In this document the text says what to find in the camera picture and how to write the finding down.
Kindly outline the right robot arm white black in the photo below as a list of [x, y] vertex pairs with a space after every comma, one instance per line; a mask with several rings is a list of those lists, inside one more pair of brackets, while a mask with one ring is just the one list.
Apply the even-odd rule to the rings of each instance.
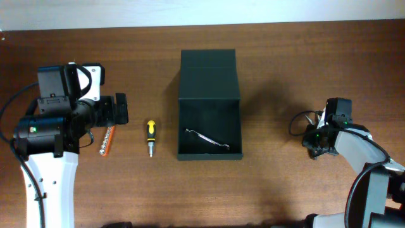
[[366, 127], [349, 122], [308, 125], [301, 135], [312, 158], [334, 150], [357, 173], [344, 212], [308, 215], [305, 227], [404, 227], [404, 166], [373, 141]]

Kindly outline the orange black long-nose pliers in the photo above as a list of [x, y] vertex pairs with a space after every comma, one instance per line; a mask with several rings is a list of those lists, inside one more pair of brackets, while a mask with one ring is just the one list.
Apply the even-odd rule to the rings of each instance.
[[308, 124], [317, 127], [320, 123], [321, 116], [317, 113], [305, 114], [305, 119], [307, 120]]

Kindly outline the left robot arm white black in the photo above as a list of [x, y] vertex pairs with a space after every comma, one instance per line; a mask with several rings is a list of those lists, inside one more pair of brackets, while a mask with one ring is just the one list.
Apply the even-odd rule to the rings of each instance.
[[21, 163], [27, 196], [27, 227], [74, 227], [73, 191], [80, 138], [107, 128], [99, 153], [107, 156], [116, 125], [128, 123], [127, 97], [80, 98], [50, 94], [37, 100], [40, 115], [18, 123], [11, 149]]

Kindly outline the silver ring wrench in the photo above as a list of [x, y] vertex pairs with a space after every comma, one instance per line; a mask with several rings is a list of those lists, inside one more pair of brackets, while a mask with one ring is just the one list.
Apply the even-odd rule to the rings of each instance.
[[230, 149], [230, 146], [228, 145], [228, 144], [225, 144], [225, 143], [220, 143], [220, 142], [217, 142], [217, 141], [215, 141], [215, 140], [213, 140], [213, 139], [211, 139], [211, 138], [209, 138], [209, 137], [207, 137], [207, 136], [205, 136], [205, 135], [203, 135], [203, 134], [201, 134], [201, 133], [199, 133], [199, 132], [197, 132], [197, 131], [195, 131], [195, 130], [192, 130], [192, 129], [185, 129], [185, 132], [190, 132], [190, 133], [193, 133], [193, 134], [195, 134], [197, 137], [200, 137], [201, 139], [203, 139], [203, 140], [205, 140], [205, 141], [207, 141], [207, 142], [209, 142], [209, 143], [211, 143], [211, 144], [214, 144], [214, 145], [216, 145], [216, 146], [220, 146], [220, 147], [222, 147], [222, 148], [225, 148], [225, 149], [227, 149], [227, 150], [229, 150]]

